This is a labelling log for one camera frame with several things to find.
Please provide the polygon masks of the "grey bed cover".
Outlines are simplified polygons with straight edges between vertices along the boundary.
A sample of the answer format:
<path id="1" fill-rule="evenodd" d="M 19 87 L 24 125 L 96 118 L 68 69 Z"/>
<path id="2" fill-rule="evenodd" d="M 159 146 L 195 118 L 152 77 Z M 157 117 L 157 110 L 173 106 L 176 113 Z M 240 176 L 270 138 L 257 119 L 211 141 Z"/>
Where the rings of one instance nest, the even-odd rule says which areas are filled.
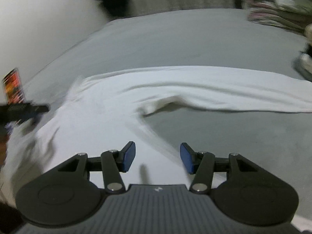
<path id="1" fill-rule="evenodd" d="M 49 122 L 78 80 L 122 70 L 165 66 L 216 66 L 273 72 L 301 79 L 292 62 L 302 36 L 246 21 L 240 10 L 191 10 L 109 23 L 51 63 L 27 95 L 50 103 Z M 311 112 L 203 110 L 168 104 L 144 121 L 178 153 L 186 142 L 219 157 L 237 152 L 290 183 L 297 213 L 311 217 Z"/>

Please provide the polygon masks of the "pink grey folded quilt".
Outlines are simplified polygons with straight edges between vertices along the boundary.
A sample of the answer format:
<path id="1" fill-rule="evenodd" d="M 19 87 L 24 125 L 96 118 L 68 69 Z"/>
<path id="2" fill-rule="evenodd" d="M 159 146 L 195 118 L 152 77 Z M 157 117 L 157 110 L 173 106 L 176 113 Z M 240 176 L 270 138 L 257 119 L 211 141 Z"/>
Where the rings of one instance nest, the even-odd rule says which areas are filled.
<path id="1" fill-rule="evenodd" d="M 311 24 L 311 0 L 241 0 L 250 22 L 303 34 Z"/>

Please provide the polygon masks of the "beige folded garment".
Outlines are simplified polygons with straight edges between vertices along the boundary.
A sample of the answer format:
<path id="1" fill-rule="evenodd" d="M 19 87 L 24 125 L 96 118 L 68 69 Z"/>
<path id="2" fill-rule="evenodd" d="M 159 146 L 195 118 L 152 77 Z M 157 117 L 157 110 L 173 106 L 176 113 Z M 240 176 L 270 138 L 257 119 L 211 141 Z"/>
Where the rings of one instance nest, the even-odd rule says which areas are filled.
<path id="1" fill-rule="evenodd" d="M 305 28 L 305 36 L 307 39 L 312 39 L 312 24 L 309 24 Z"/>

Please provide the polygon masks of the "grey folded garment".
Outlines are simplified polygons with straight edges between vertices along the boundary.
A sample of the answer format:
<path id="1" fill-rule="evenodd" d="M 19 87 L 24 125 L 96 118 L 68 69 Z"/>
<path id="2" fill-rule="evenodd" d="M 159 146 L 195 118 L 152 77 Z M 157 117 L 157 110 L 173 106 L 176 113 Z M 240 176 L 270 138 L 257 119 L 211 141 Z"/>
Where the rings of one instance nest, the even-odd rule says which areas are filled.
<path id="1" fill-rule="evenodd" d="M 304 79 L 306 79 L 307 81 L 312 81 L 312 74 L 310 74 L 309 72 L 307 72 L 302 66 L 301 66 L 301 61 L 300 61 L 300 56 L 298 58 L 295 59 L 295 61 L 293 62 L 293 69 L 296 70 L 296 72 L 298 72 Z"/>

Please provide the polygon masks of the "white folded garment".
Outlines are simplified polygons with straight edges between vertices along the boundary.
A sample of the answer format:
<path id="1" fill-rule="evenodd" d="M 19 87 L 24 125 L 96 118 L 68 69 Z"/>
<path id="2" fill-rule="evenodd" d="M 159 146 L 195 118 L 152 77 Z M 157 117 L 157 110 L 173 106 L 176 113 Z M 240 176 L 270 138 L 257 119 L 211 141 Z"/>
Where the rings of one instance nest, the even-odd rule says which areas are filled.
<path id="1" fill-rule="evenodd" d="M 303 53 L 300 56 L 301 66 L 310 74 L 312 74 L 312 57 L 309 54 Z"/>

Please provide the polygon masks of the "white sweatshirt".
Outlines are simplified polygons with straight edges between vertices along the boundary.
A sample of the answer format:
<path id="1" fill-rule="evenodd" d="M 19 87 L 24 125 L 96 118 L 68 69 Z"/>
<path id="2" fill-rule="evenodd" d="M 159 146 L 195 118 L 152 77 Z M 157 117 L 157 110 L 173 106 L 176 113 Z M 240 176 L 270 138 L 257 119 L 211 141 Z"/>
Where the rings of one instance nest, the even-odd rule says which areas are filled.
<path id="1" fill-rule="evenodd" d="M 35 148 L 10 148 L 21 170 L 16 233 L 300 233 L 296 190 L 241 154 L 229 172 L 204 156 L 189 174 L 144 121 L 168 104 L 229 112 L 311 112 L 311 83 L 273 72 L 216 66 L 122 70 L 76 81 Z M 128 172 L 108 150 L 135 142 Z M 102 171 L 85 171 L 101 157 Z"/>

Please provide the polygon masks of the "smartphone on stand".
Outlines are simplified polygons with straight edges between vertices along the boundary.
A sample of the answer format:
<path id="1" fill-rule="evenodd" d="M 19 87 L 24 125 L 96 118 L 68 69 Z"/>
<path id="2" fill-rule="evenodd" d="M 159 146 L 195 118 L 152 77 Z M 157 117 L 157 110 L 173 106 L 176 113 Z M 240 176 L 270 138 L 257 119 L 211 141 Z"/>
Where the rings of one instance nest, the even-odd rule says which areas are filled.
<path id="1" fill-rule="evenodd" d="M 25 95 L 17 68 L 11 70 L 2 79 L 2 83 L 8 104 L 20 104 L 25 102 Z"/>

